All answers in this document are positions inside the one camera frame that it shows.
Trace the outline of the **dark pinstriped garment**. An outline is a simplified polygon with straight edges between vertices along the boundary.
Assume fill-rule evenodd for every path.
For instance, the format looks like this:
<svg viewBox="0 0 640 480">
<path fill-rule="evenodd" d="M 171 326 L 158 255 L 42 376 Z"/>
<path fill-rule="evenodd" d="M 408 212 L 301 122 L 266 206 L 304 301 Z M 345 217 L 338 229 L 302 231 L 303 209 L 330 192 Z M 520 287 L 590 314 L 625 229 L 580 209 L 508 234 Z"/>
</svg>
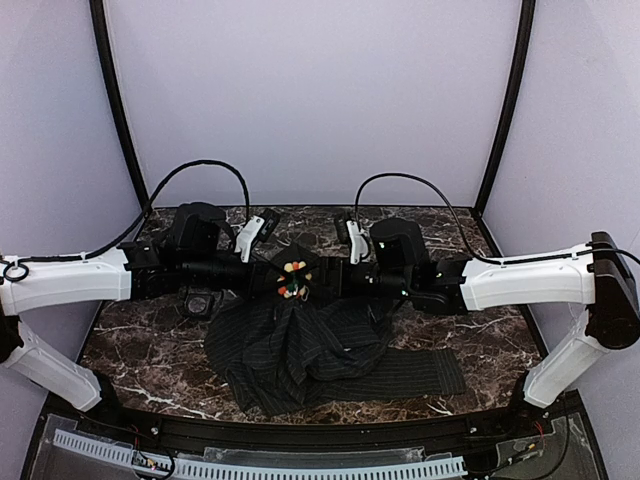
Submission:
<svg viewBox="0 0 640 480">
<path fill-rule="evenodd" d="M 218 313 L 204 352 L 239 408 L 257 408 L 266 416 L 330 401 L 465 393 L 453 350 L 391 347 L 392 314 L 383 300 L 270 294 Z"/>
</svg>

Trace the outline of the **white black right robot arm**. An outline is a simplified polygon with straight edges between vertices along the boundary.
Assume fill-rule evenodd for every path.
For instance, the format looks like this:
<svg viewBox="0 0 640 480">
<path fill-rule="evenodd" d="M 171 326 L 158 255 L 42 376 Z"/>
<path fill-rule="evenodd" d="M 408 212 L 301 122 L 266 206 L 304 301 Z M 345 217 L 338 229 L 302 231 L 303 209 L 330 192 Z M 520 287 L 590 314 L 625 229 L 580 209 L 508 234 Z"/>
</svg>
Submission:
<svg viewBox="0 0 640 480">
<path fill-rule="evenodd" d="M 436 315 L 509 305 L 584 306 L 576 326 L 519 380 L 518 406 L 549 407 L 601 357 L 639 339 L 636 282 L 626 263 L 630 256 L 606 232 L 550 253 L 434 261 L 415 222 L 388 218 L 364 233 L 348 220 L 345 230 L 348 257 L 319 257 L 297 273 L 337 297 L 405 300 Z"/>
</svg>

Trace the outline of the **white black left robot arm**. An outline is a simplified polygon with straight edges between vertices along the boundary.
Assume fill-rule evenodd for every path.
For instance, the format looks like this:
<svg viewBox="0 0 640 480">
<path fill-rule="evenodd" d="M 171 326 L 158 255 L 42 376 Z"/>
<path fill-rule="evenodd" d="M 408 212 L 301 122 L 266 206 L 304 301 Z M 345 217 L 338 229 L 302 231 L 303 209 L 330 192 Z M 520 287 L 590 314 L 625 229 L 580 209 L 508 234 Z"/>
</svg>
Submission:
<svg viewBox="0 0 640 480">
<path fill-rule="evenodd" d="M 19 318 L 40 307 L 89 301 L 152 299 L 182 288 L 260 291 L 272 265 L 251 256 L 280 216 L 265 209 L 235 232 L 225 212 L 194 202 L 176 211 L 158 242 L 117 243 L 103 253 L 45 262 L 10 257 L 1 262 L 1 364 L 86 413 L 115 409 L 118 400 L 102 374 L 78 365 L 41 340 Z"/>
</svg>

